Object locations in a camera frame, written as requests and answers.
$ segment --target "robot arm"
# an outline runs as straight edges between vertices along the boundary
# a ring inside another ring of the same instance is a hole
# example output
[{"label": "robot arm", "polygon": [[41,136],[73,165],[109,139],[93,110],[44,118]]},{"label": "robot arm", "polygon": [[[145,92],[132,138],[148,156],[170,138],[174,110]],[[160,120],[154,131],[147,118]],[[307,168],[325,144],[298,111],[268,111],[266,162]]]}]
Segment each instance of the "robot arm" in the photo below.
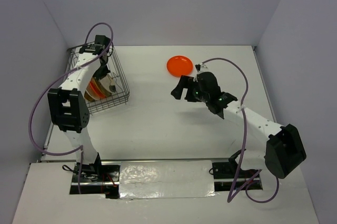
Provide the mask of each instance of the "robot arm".
[{"label": "robot arm", "polygon": [[[48,92],[49,109],[53,124],[57,125],[70,140],[73,148],[83,146],[83,172],[100,174],[101,159],[93,147],[87,130],[89,110],[84,100],[84,93],[92,77],[101,79],[109,73],[107,55],[93,61],[85,67],[86,62],[95,59],[108,46],[110,39],[97,35],[93,44],[84,45],[80,49],[75,67],[80,68],[59,86]],[[81,153],[76,152],[76,161],[81,160]]]},{"label": "robot arm", "polygon": [[[185,99],[188,102],[204,102],[208,109],[221,117],[238,125],[243,124],[242,107],[237,98],[230,93],[222,92],[216,77],[209,72],[205,65],[196,66],[196,77],[181,76],[177,87],[171,92],[175,99],[181,99],[183,89],[187,89]],[[278,178],[285,178],[301,162],[306,154],[300,135],[293,125],[282,126],[271,122],[256,112],[244,108],[247,118],[247,128],[250,134],[259,139],[265,146],[262,162],[251,162],[245,155],[242,163],[244,170],[268,169]],[[231,158],[239,159],[238,151]]]}]

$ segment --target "wire basket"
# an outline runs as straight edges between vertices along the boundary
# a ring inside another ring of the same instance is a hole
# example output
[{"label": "wire basket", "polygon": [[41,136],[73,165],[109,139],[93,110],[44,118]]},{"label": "wire basket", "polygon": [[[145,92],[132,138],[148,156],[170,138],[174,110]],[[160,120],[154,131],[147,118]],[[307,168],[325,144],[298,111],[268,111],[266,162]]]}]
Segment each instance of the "wire basket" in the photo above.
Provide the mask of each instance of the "wire basket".
[{"label": "wire basket", "polygon": [[[82,46],[83,44],[71,47],[67,50],[67,54],[69,55],[67,71],[71,70],[77,63],[79,51]],[[110,70],[109,75],[115,82],[116,92],[112,93],[111,96],[105,99],[100,99],[94,102],[89,102],[87,99],[85,99],[86,105],[91,115],[112,108],[119,104],[125,104],[127,103],[128,97],[130,96],[130,90],[125,78],[125,74],[120,60],[118,59],[114,45],[110,47],[108,57],[107,67]]]}]

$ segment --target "gray wall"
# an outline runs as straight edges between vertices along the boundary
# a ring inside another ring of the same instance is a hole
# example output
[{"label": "gray wall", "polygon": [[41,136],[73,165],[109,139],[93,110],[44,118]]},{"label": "gray wall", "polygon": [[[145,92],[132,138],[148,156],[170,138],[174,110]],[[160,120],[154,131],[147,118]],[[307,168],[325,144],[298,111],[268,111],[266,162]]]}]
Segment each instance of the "gray wall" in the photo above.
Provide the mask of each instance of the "gray wall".
[{"label": "gray wall", "polygon": [[256,45],[279,1],[44,0],[70,45],[99,21],[118,45]]},{"label": "gray wall", "polygon": [[277,119],[301,132],[302,171],[327,224],[337,222],[336,40],[336,0],[281,0],[257,46]]},{"label": "gray wall", "polygon": [[[42,0],[0,0],[0,223],[12,223],[30,162],[28,116],[37,96],[65,69],[66,43]],[[50,124],[46,99],[34,132],[43,145]]]}]

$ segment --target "white table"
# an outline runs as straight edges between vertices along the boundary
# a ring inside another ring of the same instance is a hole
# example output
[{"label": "white table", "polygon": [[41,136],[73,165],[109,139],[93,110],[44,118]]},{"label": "white table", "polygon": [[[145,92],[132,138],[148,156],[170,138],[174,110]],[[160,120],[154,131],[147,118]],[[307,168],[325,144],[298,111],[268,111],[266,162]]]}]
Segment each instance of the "white table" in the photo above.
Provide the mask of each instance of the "white table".
[{"label": "white table", "polygon": [[[193,63],[225,57],[246,73],[250,89],[245,105],[273,120],[252,48],[249,46],[121,46],[116,47],[131,95],[120,105],[91,117],[88,125],[93,145],[103,160],[225,158],[240,148],[243,129],[210,113],[204,104],[177,101],[170,96],[178,79],[170,76],[166,61],[188,56]],[[223,91],[241,98],[244,81],[224,62],[211,62]],[[51,127],[48,151],[71,146]],[[248,138],[247,148],[261,148]],[[278,196],[257,204],[244,193],[226,203],[228,192],[197,199],[108,200],[102,195],[69,195],[72,175],[61,169],[74,155],[43,157],[49,163],[32,164],[13,223],[318,223],[302,172],[295,169],[281,180]],[[275,179],[261,173],[263,191],[257,199],[273,194]]]}]

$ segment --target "black clamp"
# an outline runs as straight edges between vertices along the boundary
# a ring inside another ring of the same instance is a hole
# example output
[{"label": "black clamp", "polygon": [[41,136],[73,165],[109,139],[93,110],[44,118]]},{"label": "black clamp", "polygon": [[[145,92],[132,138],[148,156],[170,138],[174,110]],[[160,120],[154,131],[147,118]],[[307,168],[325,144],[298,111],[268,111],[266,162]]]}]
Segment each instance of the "black clamp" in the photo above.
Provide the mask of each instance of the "black clamp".
[{"label": "black clamp", "polygon": [[211,72],[199,73],[194,80],[191,76],[182,75],[178,85],[171,92],[175,99],[181,99],[183,89],[187,89],[185,100],[188,102],[204,102],[208,109],[224,119],[223,109],[226,109],[237,98],[230,93],[222,92],[217,84],[216,77]]},{"label": "black clamp", "polygon": [[70,130],[80,133],[82,128],[88,125],[89,110],[80,91],[50,89],[47,96],[52,122],[61,131]]}]

